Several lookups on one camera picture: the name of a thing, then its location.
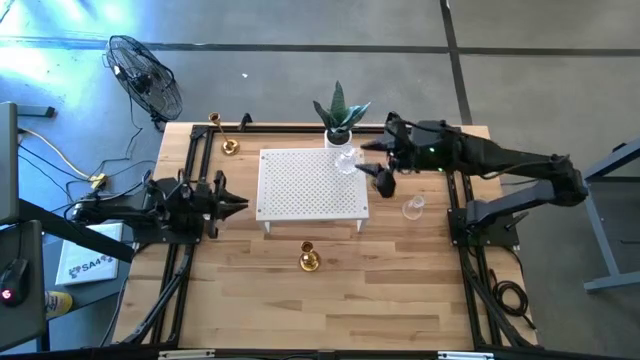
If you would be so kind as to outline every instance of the gray floor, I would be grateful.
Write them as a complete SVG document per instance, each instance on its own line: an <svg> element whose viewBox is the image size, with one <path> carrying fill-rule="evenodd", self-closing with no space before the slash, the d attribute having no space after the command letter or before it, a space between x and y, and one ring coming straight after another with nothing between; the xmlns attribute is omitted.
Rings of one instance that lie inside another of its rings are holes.
<svg viewBox="0 0 640 360"><path fill-rule="evenodd" d="M640 46L640 3L633 0L450 0L450 5L461 46ZM105 40L125 33L162 43L446 46L443 29L436 0L16 0L0 23L0 36ZM179 82L185 108L179 121L204 121L211 111L228 120L250 112L260 122L318 121L311 101L328 101L336 79L348 101L372 101L368 122L382 122L390 110L408 119L461 121L448 55L155 54ZM488 125L493 139L506 147L570 153L576 166L586 169L614 146L640 134L638 61L463 56L461 65L474 124ZM56 107L54 119L21 119L20 126L48 137L86 171L106 157L121 156L134 132L128 97L103 67L101 51L0 48L0 101L6 100ZM133 161L154 159L161 136L135 104L134 121L145 130L137 139ZM23 145L63 166L37 139L27 137ZM68 181L36 164L56 181ZM110 169L123 166L113 164ZM135 183L147 168L148 164L140 165L116 178L113 190ZM64 194L24 162L20 179L23 198L48 209L65 203ZM41 188L48 189L46 195L37 191ZM86 191L77 185L72 195ZM518 231L542 344L638 357L640 286L595 295L582 290L583 281L606 274L584 207L536 209ZM630 247L627 255L636 261L626 268L639 270L640 249ZM114 300L53 321L52 348L96 345Z"/></svg>

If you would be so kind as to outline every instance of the glass cup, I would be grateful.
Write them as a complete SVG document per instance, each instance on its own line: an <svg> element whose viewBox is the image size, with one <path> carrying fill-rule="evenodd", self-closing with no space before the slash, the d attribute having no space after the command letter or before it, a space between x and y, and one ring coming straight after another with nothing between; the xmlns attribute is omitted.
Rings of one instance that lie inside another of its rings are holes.
<svg viewBox="0 0 640 360"><path fill-rule="evenodd" d="M340 147L340 155L336 159L336 168L342 174L351 174L356 171L356 149L351 144L344 144Z"/></svg>
<svg viewBox="0 0 640 360"><path fill-rule="evenodd" d="M424 197L417 195L402 205L402 215L409 220L418 220L422 216L422 208L425 205Z"/></svg>

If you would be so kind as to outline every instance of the pegboard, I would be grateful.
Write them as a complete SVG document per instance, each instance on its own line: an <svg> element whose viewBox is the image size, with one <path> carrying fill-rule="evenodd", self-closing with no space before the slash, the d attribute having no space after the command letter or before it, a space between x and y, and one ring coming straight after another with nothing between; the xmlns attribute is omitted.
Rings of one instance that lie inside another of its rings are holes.
<svg viewBox="0 0 640 360"><path fill-rule="evenodd" d="M368 219L366 176L343 174L340 149L260 151L257 221ZM364 162L356 149L358 163Z"/></svg>

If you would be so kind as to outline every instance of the fan grill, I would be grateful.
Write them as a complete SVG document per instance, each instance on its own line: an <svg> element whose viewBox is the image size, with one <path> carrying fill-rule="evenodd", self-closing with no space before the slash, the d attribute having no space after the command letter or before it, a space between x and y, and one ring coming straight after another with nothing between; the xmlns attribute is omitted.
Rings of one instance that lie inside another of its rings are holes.
<svg viewBox="0 0 640 360"><path fill-rule="evenodd" d="M182 112L182 99L173 73L141 43L129 36L112 36L107 62L131 98L156 120L170 121Z"/></svg>

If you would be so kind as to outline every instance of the metal stand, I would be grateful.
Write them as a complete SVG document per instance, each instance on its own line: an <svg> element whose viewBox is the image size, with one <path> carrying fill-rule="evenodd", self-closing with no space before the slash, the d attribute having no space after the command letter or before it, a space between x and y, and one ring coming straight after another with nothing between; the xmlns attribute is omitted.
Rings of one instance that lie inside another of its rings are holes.
<svg viewBox="0 0 640 360"><path fill-rule="evenodd" d="M133 249L129 245L115 241L82 225L73 224L28 201L20 199L18 214L20 222L38 220L42 223L44 232L72 241L84 248L127 263L130 263L133 258Z"/></svg>
<svg viewBox="0 0 640 360"><path fill-rule="evenodd" d="M591 187L591 184L603 179L608 179L605 175L620 168L621 166L635 160L640 157L640 139L636 139L630 144L625 144L613 151L609 156L604 158L599 163L595 164L589 170L584 172L584 182L586 186ZM585 200L587 206L587 213L589 214L589 220L591 220L591 226L593 232L598 240L600 251L602 251L602 257L607 264L609 276L594 279L584 283L584 289L588 292L594 292L601 289L611 289L615 287L640 284L640 271L621 274L618 269L618 264L611 251L609 245L609 239L605 233L602 222L604 218L598 213L596 203L593 196L587 197Z"/></svg>

